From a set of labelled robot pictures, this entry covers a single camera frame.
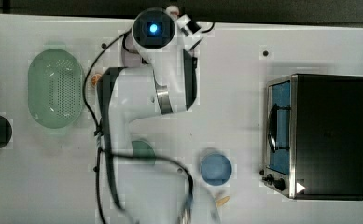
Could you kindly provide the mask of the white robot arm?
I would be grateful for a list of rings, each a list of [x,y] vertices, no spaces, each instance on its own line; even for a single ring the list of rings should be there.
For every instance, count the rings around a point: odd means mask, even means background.
[[[187,112],[197,98],[204,33],[188,15],[149,8],[128,33],[144,64],[110,67],[96,84],[110,195],[128,224],[219,224],[216,202],[182,162],[133,148],[132,122]]]

